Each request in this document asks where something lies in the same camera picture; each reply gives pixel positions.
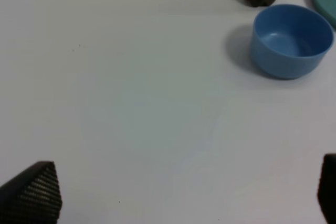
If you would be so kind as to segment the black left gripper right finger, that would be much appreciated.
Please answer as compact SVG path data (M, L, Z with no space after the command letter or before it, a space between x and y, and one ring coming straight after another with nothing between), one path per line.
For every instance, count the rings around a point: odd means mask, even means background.
M335 224L335 153L323 157L317 198L326 223Z

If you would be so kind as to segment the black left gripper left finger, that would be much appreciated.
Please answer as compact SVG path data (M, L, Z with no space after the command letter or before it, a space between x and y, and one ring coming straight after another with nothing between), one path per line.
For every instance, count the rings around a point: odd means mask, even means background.
M1 186L1 223L57 223L61 209L52 161L38 161Z

